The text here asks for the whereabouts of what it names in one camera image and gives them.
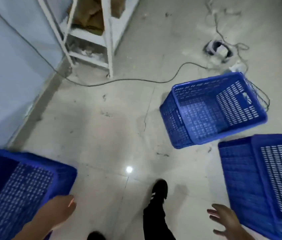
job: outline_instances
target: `tiled floor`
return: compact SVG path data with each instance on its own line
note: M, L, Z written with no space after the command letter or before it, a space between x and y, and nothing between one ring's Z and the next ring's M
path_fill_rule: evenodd
M271 98L268 123L236 137L282 133L282 0L215 0L214 6L242 11L222 16L219 29L229 42L251 47L242 52L247 76ZM184 62L210 65L202 48L217 34L206 13L204 0L141 0L117 51L115 78L164 81ZM70 78L106 80L106 72L87 65L77 72L79 78ZM187 65L168 84L85 88L64 81L24 147L79 172L72 190L78 208L51 239L85 239L95 229L108 239L144 239L142 210L159 177L169 184L166 220L176 238L218 239L212 230L221 227L206 214L213 202L229 204L218 141L173 149L158 108L172 85L219 73Z

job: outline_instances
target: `electrical cord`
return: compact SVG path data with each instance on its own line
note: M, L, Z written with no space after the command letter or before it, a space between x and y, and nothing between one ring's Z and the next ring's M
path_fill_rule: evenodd
M211 6L212 6L212 1L210 0L208 3L206 3L206 7L207 7L207 9L208 9L208 11L209 11L209 13L211 13L212 14L212 8L211 8ZM193 64L193 65L196 65L196 66L198 66L198 67L201 67L201 68L203 68L203 69L206 69L206 70L215 70L214 68L208 68L208 67L205 67L205 66L202 66L202 65L200 65L200 64L197 64L197 63L194 63L194 62L185 62L185 63L183 63L180 67L179 67L179 69L178 69L178 71L176 72L176 74L170 79L170 80L167 80L167 81L164 81L164 82L157 82L157 81L151 81L151 80L146 80L146 79L117 79L117 80L112 80L112 81L108 81L108 82L105 82L105 83L101 83L101 84L95 84L95 85L87 85L87 84L80 84L80 83L77 83L77 82L75 82L75 81L72 81L72 80L70 80L70 79L68 79L66 76L63 76L62 74L60 74L54 67L53 67L53 65L24 37L24 36L22 36L1 14L0 14L0 18L3 20L3 22L5 23L5 24L7 24L7 26L8 27L10 27L21 39L23 39L23 41L25 41L52 69L53 69L53 71L54 72L56 72L59 76L61 76L62 78L64 78L64 79L66 79L67 81L69 81L69 82L71 82L71 83L73 83L73 84L76 84L76 85L79 85L79 86L83 86L83 87L98 87L98 86L102 86L102 85L105 85L105 84L109 84L109 83L112 83L112 82L116 82L116 81L127 81L127 80L138 80L138 81L145 81L145 82L152 82L152 83L159 83L159 84L162 84L162 83L168 83L168 82L170 82L170 81L172 81L173 79L175 79L175 77L178 75L178 73L179 73L179 71L181 70L181 68L184 66L184 65L186 65L186 64ZM226 40L225 40L225 38L224 38L224 36L219 32L219 29L218 29L218 20L217 20L217 14L214 14L214 19L215 19L215 29L216 29L216 32L219 34L219 36L222 38L222 40L226 43L226 44L228 44L228 45L230 45L230 46L233 46L233 47L235 47L236 48L236 50L237 50L237 53L238 53L238 56L239 56L239 58L240 58L240 60L246 65L246 68L247 68L247 70L248 70L248 65L247 65L247 63L246 63L246 61L242 58L242 56L239 54L239 51L240 50L248 50L250 47L249 46L247 46L246 44L243 44L243 43L237 43L237 44L230 44L230 43L228 43ZM251 87L255 90L255 93L256 93L256 95L257 95L257 97L259 97L260 98L260 100L262 100L263 102L264 102L264 104L266 105L266 112L268 112L268 110L269 110L269 107L270 107L270 98L267 96L267 94L265 93L265 92L263 92L263 90L261 90L258 86L256 86L254 83L252 83L250 80L248 80L247 79L247 81L250 83L250 85L251 85ZM256 89L257 90L259 90L260 92L262 92L265 96L266 96L266 98L267 98L267 100L268 100L268 102L266 102L259 94L258 94L258 92L256 91Z
M208 68L208 67L204 67L200 64L197 64L197 63L194 63L194 62L185 62L183 63L178 71L176 72L176 74L168 81L164 81L164 82L157 82L157 81L151 81L151 80L146 80L146 79L132 79L132 78L128 78L128 79L117 79L117 80L112 80L112 81L108 81L108 82L105 82L105 83L101 83L101 84L95 84L95 85L87 85L87 84L80 84L80 83L77 83L75 81L72 81L70 80L69 78L67 78L66 76L63 76L62 74L60 74L54 67L53 65L24 37L22 36L1 14L0 14L0 18L5 22L5 24L7 24L21 39L23 39L53 70L54 72L56 72L59 76L61 76L62 78L66 79L67 81L73 83L73 84L76 84L76 85L79 85L79 86L83 86L83 87L98 87L98 86L102 86L102 85L105 85L105 84L109 84L109 83L112 83L112 82L116 82L116 81L127 81L127 80L136 80L136 81L146 81L146 82L152 82L152 83L168 83L170 81L172 81L173 79L175 79L175 77L178 75L179 71L181 70L181 68L186 65L186 64L193 64L193 65L196 65L198 67L201 67L203 69L206 69L206 70L213 70L213 68Z

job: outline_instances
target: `human hand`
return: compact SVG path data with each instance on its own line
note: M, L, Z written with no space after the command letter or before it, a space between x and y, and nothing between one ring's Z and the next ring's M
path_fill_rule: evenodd
M212 204L213 209L208 209L207 213L211 214L210 219L220 223L225 227L225 231L213 230L213 232L220 236L225 236L228 240L237 239L254 239L241 226L236 214L233 210L225 205Z
M73 195L56 196L44 204L35 214L31 225L42 225L51 230L64 223L75 211Z

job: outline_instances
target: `blue plastic basket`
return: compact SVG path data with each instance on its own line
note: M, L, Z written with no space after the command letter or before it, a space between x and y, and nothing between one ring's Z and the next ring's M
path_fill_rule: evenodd
M208 143L268 119L242 73L174 85L160 112L176 149Z
M63 163L0 150L0 240L12 239L51 198L69 194L76 176Z
M232 210L241 224L282 239L282 135L219 143Z

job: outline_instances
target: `black shoe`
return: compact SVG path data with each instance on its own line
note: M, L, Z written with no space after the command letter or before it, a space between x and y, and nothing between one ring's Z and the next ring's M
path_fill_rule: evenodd
M106 238L101 232L94 231L89 234L87 240L106 240Z
M152 188L150 203L163 203L165 199L167 199L167 182L164 179L158 179Z

